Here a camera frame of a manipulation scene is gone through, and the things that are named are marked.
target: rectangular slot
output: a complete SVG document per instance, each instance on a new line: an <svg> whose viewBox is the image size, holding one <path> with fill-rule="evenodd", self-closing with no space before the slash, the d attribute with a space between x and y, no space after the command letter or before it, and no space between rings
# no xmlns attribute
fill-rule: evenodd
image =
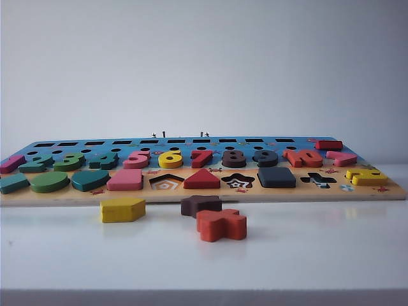
<svg viewBox="0 0 408 306"><path fill-rule="evenodd" d="M193 139L194 143L208 143L211 142L211 139Z"/></svg>
<svg viewBox="0 0 408 306"><path fill-rule="evenodd" d="M112 142L112 145L130 145L131 143L131 140L117 140L116 142Z"/></svg>
<svg viewBox="0 0 408 306"><path fill-rule="evenodd" d="M185 143L186 141L184 139L170 139L167 141L167 143Z"/></svg>
<svg viewBox="0 0 408 306"><path fill-rule="evenodd" d="M159 143L159 140L141 140L140 143Z"/></svg>
<svg viewBox="0 0 408 306"><path fill-rule="evenodd" d="M290 138L276 138L276 142L295 142L293 139Z"/></svg>
<svg viewBox="0 0 408 306"><path fill-rule="evenodd" d="M60 147L70 147L70 146L77 145L77 144L78 144L77 142L61 142L58 146L60 146Z"/></svg>
<svg viewBox="0 0 408 306"><path fill-rule="evenodd" d="M52 147L55 145L54 143L39 143L34 146L34 148L41 148L41 147Z"/></svg>
<svg viewBox="0 0 408 306"><path fill-rule="evenodd" d="M218 142L237 142L236 139L218 139Z"/></svg>
<svg viewBox="0 0 408 306"><path fill-rule="evenodd" d="M245 139L246 142L263 142L263 139L260 138L249 138Z"/></svg>
<svg viewBox="0 0 408 306"><path fill-rule="evenodd" d="M85 145L102 145L105 142L87 142Z"/></svg>

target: teal shape block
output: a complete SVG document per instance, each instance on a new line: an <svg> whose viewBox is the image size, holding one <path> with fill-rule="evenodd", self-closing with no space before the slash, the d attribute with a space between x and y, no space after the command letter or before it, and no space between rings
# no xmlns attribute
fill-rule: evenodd
<svg viewBox="0 0 408 306"><path fill-rule="evenodd" d="M110 180L109 171L81 171L76 172L72 177L72 186L80 191L90 191L101 187Z"/></svg>
<svg viewBox="0 0 408 306"><path fill-rule="evenodd" d="M29 185L30 183L23 173L17 173L0 179L0 191L3 194L12 193Z"/></svg>

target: wooden shape block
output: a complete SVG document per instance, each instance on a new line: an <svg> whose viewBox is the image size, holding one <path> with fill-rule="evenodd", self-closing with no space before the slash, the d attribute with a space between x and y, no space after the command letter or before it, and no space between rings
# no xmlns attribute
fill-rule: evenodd
<svg viewBox="0 0 408 306"><path fill-rule="evenodd" d="M24 155L14 155L11 156L0 165L0 173L10 173L17 169L21 164L26 163L26 158Z"/></svg>
<svg viewBox="0 0 408 306"><path fill-rule="evenodd" d="M258 162L258 167L273 167L278 164L278 154L271 150L255 151L254 161Z"/></svg>
<svg viewBox="0 0 408 306"><path fill-rule="evenodd" d="M388 181L388 177L376 169L350 169L346 172L346 178L359 186L385 186Z"/></svg>
<svg viewBox="0 0 408 306"><path fill-rule="evenodd" d="M322 167L323 158L318 151L315 150L301 150L295 152L293 150L283 151L283 157L289 160L291 165L295 168L302 167L303 164L307 167Z"/></svg>
<svg viewBox="0 0 408 306"><path fill-rule="evenodd" d="M228 168L243 168L247 165L247 158L239 150L227 150L222 154L223 166Z"/></svg>
<svg viewBox="0 0 408 306"><path fill-rule="evenodd" d="M221 182L207 169L200 169L184 181L184 189L211 189L220 188Z"/></svg>
<svg viewBox="0 0 408 306"><path fill-rule="evenodd" d="M19 166L18 170L22 173L28 172L44 172L46 167L54 163L54 159L51 154L45 154L41 156L33 157L33 161Z"/></svg>
<svg viewBox="0 0 408 306"><path fill-rule="evenodd" d="M23 173L10 175L0 179L0 191L3 194L12 193L13 191L29 186L30 183Z"/></svg>
<svg viewBox="0 0 408 306"><path fill-rule="evenodd" d="M149 165L150 151L134 151L123 162L125 169L142 169Z"/></svg>
<svg viewBox="0 0 408 306"><path fill-rule="evenodd" d="M180 150L168 151L159 155L159 167L174 169L183 165L183 157Z"/></svg>
<svg viewBox="0 0 408 306"><path fill-rule="evenodd" d="M125 191L143 189L141 169L120 169L106 183L109 191Z"/></svg>
<svg viewBox="0 0 408 306"><path fill-rule="evenodd" d="M211 150L193 150L191 151L192 168L202 168L212 159Z"/></svg>
<svg viewBox="0 0 408 306"><path fill-rule="evenodd" d="M182 215L196 218L197 212L202 210L219 212L222 210L222 201L218 196L191 196L181 200Z"/></svg>
<svg viewBox="0 0 408 306"><path fill-rule="evenodd" d="M53 171L37 175L30 183L36 193L52 193L67 186L69 178L65 172Z"/></svg>
<svg viewBox="0 0 408 306"><path fill-rule="evenodd" d="M201 239L208 242L214 242L223 237L244 239L247 236L247 218L239 213L239 210L235 209L198 212L197 231L200 232Z"/></svg>
<svg viewBox="0 0 408 306"><path fill-rule="evenodd" d="M264 188L296 187L296 178L285 167L259 168L258 178Z"/></svg>
<svg viewBox="0 0 408 306"><path fill-rule="evenodd" d="M101 187L110 179L106 170L76 172L72 177L72 186L80 191L90 191Z"/></svg>
<svg viewBox="0 0 408 306"><path fill-rule="evenodd" d="M341 150L343 143L340 140L318 140L314 147L317 150Z"/></svg>
<svg viewBox="0 0 408 306"><path fill-rule="evenodd" d="M344 167L349 164L357 163L357 155L352 153L327 151L326 158L334 159L334 165L336 167Z"/></svg>
<svg viewBox="0 0 408 306"><path fill-rule="evenodd" d="M117 166L119 157L116 152L108 152L89 161L89 169L111 170Z"/></svg>
<svg viewBox="0 0 408 306"><path fill-rule="evenodd" d="M54 171L73 171L82 167L85 156L82 153L71 153L65 155L62 162L54 164Z"/></svg>
<svg viewBox="0 0 408 306"><path fill-rule="evenodd" d="M99 202L103 223L132 222L146 214L146 201L138 198L118 198Z"/></svg>

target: brown star block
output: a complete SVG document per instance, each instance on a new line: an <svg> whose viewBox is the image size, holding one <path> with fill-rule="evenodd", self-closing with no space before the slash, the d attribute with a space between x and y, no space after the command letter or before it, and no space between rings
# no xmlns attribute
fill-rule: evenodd
<svg viewBox="0 0 408 306"><path fill-rule="evenodd" d="M222 201L218 196L191 196L181 200L181 214L196 218L201 210L222 210Z"/></svg>

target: blue board section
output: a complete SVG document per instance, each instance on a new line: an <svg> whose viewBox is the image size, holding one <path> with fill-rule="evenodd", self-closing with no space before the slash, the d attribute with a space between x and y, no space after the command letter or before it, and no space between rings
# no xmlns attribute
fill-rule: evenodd
<svg viewBox="0 0 408 306"><path fill-rule="evenodd" d="M116 152L122 166L123 161L134 151L150 151L150 168L159 168L158 157L170 150L181 150L183 167L191 166L192 150L212 150L213 159L206 167L217 164L225 150L240 150L244 153L247 161L252 161L255 151L271 150L276 152L279 162L287 161L282 157L284 150L299 151L302 149L314 149L318 140L335 140L332 137L277 137L277 136L229 136L229 137L180 137L180 138L121 138L121 139L92 139L92 140L57 140L46 142L34 142L24 149L16 152L22 154L27 161L34 157L51 154L55 162L62 161L64 156L71 153L83 153L86 159L85 167L89 168L89 161L95 160L106 153ZM353 153L344 146L342 152ZM322 157L326 151L319 150Z"/></svg>

